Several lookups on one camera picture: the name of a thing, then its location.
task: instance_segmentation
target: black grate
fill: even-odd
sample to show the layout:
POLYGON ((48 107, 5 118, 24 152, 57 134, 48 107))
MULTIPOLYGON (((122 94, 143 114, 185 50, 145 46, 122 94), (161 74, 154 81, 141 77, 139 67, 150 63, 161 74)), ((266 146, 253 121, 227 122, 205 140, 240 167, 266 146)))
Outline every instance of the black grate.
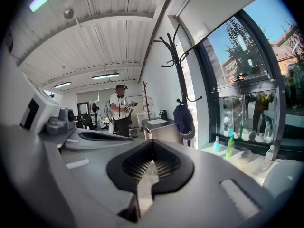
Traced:
POLYGON ((136 194, 137 184, 152 160, 160 180, 152 185, 152 195, 178 191, 194 172, 194 164, 187 155, 158 140, 148 140, 113 157, 106 171, 118 189, 136 194))
POLYGON ((171 152, 150 144, 123 161, 123 171, 140 182, 151 161, 155 162, 159 180, 172 175, 181 166, 181 160, 171 152))

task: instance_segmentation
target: tree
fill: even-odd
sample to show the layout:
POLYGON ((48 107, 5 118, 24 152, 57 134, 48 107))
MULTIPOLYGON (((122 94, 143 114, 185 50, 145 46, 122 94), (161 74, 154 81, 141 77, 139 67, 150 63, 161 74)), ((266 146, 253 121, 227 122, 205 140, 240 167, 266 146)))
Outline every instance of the tree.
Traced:
POLYGON ((265 66, 262 57, 255 45, 253 39, 245 28, 235 19, 231 18, 226 22, 226 32, 229 35, 229 41, 232 46, 227 46, 226 52, 229 56, 236 60, 237 66, 234 72, 234 78, 238 75, 247 73, 248 75, 259 76, 265 74, 265 66), (238 41, 238 36, 241 35, 247 49, 244 51, 238 41))
POLYGON ((290 29, 289 31, 286 31, 285 28, 281 26, 284 33, 288 35, 288 32, 291 31, 289 37, 286 38, 286 44, 289 47, 289 53, 286 53, 286 55, 288 57, 296 56, 300 69, 304 71, 304 35, 299 26, 293 21, 287 22, 285 20, 285 23, 290 27, 290 29))

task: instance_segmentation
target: ceiling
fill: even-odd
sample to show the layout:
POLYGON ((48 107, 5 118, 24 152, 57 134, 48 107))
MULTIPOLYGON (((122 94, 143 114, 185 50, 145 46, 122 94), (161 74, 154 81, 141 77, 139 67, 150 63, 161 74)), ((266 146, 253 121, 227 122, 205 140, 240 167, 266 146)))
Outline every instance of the ceiling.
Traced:
POLYGON ((64 93, 138 82, 166 0, 73 0, 71 20, 63 17, 67 0, 49 0, 34 13, 29 9, 32 1, 25 1, 12 22, 11 54, 45 90, 64 93), (92 79, 113 72, 119 77, 92 79), (64 82, 72 84, 54 88, 64 82))

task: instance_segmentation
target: hat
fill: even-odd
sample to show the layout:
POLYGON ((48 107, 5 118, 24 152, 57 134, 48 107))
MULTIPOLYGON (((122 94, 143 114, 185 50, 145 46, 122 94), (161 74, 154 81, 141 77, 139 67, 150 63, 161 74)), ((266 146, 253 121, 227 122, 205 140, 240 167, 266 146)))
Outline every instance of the hat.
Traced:
POLYGON ((123 85, 117 85, 116 88, 115 88, 115 90, 116 89, 124 89, 124 86, 123 85))
POLYGON ((190 140, 195 135, 192 115, 185 105, 178 105, 174 112, 174 123, 183 139, 190 140))

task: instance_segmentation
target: window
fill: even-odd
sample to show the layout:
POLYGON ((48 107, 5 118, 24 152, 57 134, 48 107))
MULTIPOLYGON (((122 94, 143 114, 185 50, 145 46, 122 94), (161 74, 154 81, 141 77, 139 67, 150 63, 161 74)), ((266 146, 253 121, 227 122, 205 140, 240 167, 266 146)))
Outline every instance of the window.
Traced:
POLYGON ((215 75, 214 86, 266 75, 264 62, 252 37, 232 17, 203 41, 215 75))
POLYGON ((218 135, 271 144, 276 127, 276 91, 261 91, 215 99, 219 106, 218 135))
POLYGON ((256 0, 196 50, 215 136, 280 158, 304 157, 304 35, 281 0, 256 0))
POLYGON ((286 97, 282 146, 304 146, 304 35, 281 0, 256 0, 244 11, 260 25, 278 61, 286 97))

